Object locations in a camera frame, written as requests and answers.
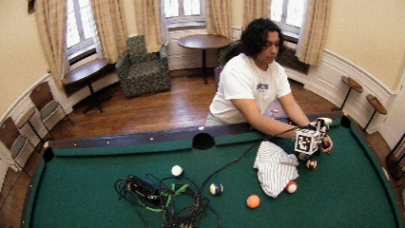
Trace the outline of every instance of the dark hair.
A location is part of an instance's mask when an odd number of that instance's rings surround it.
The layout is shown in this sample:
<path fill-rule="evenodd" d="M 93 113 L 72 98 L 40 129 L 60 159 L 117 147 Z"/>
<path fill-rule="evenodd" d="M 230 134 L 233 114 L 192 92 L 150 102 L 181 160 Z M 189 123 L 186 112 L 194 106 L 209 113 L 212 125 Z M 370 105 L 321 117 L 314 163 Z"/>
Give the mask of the dark hair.
<path fill-rule="evenodd" d="M 268 19 L 260 18 L 253 20 L 245 30 L 241 33 L 240 37 L 240 50 L 246 56 L 256 58 L 258 53 L 266 47 L 266 34 L 270 31 L 278 32 L 280 38 L 280 49 L 278 54 L 285 49 L 284 46 L 284 35 L 278 26 Z"/>

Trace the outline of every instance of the ball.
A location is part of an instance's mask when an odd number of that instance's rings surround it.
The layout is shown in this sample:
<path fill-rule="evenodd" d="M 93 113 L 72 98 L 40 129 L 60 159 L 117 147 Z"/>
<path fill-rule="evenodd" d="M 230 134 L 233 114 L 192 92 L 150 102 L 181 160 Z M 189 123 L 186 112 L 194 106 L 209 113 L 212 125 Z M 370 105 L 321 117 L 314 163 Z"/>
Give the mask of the ball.
<path fill-rule="evenodd" d="M 292 180 L 292 181 L 288 183 L 288 186 L 286 186 L 286 191 L 288 191 L 288 193 L 294 193 L 297 187 L 298 187 L 298 186 L 297 186 L 295 182 Z"/>
<path fill-rule="evenodd" d="M 258 196 L 252 195 L 250 197 L 248 197 L 246 205 L 249 208 L 254 209 L 256 207 L 258 207 L 260 204 L 261 204 L 261 199 Z"/>
<path fill-rule="evenodd" d="M 224 192 L 224 186 L 220 183 L 212 183 L 210 185 L 210 193 L 214 196 L 218 196 Z"/>
<path fill-rule="evenodd" d="M 317 168 L 317 160 L 309 159 L 306 161 L 306 168 L 307 169 L 315 169 Z"/>
<path fill-rule="evenodd" d="M 182 168 L 176 164 L 173 167 L 172 167 L 172 175 L 174 177 L 178 177 L 181 176 L 182 174 Z"/>

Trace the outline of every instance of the window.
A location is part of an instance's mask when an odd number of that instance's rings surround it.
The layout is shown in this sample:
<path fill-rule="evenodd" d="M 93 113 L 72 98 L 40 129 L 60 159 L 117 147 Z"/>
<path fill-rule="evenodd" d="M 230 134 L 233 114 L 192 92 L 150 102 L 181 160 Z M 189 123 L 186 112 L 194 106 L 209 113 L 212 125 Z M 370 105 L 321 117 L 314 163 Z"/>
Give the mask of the window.
<path fill-rule="evenodd" d="M 89 0 L 66 1 L 65 45 L 70 64 L 94 53 L 89 8 Z"/>
<path fill-rule="evenodd" d="M 299 34 L 303 5 L 303 0 L 272 0 L 270 20 L 282 31 Z"/>
<path fill-rule="evenodd" d="M 164 0 L 164 13 L 169 28 L 205 23 L 204 0 Z"/>

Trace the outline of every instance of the man's arm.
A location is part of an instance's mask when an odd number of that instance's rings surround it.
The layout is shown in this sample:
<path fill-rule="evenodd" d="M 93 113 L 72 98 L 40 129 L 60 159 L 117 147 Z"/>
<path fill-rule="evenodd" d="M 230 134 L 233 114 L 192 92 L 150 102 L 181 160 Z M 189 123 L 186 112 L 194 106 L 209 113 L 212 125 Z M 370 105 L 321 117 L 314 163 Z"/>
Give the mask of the man's arm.
<path fill-rule="evenodd" d="M 294 128 L 293 125 L 281 123 L 280 121 L 261 114 L 260 108 L 257 107 L 253 99 L 234 99 L 232 100 L 232 104 L 238 109 L 250 126 L 265 134 L 277 135 L 281 132 Z M 293 134 L 294 130 L 280 135 L 278 137 L 292 139 Z"/>
<path fill-rule="evenodd" d="M 309 124 L 307 117 L 295 102 L 292 94 L 282 96 L 278 98 L 280 105 L 282 106 L 284 111 L 288 114 L 288 117 L 290 118 L 292 122 L 295 123 L 298 126 L 305 126 Z"/>

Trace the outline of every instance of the white ball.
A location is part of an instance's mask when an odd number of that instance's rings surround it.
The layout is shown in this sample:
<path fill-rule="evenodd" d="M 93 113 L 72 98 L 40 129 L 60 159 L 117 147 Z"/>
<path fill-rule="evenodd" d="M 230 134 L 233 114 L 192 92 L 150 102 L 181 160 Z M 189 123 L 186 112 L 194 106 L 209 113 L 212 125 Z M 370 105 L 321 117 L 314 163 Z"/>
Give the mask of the white ball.
<path fill-rule="evenodd" d="M 212 185 L 210 185 L 210 193 L 214 196 L 218 196 L 218 195 L 221 195 L 222 192 L 224 192 L 224 186 L 222 186 L 222 184 L 220 184 L 220 183 L 212 183 Z"/>
<path fill-rule="evenodd" d="M 297 189 L 297 184 L 295 184 L 294 181 L 290 181 L 289 184 L 288 184 L 288 186 L 286 186 L 286 191 L 289 193 L 294 193 L 295 189 Z"/>
<path fill-rule="evenodd" d="M 182 168 L 176 164 L 173 167 L 172 167 L 172 175 L 174 177 L 178 177 L 182 173 Z"/>

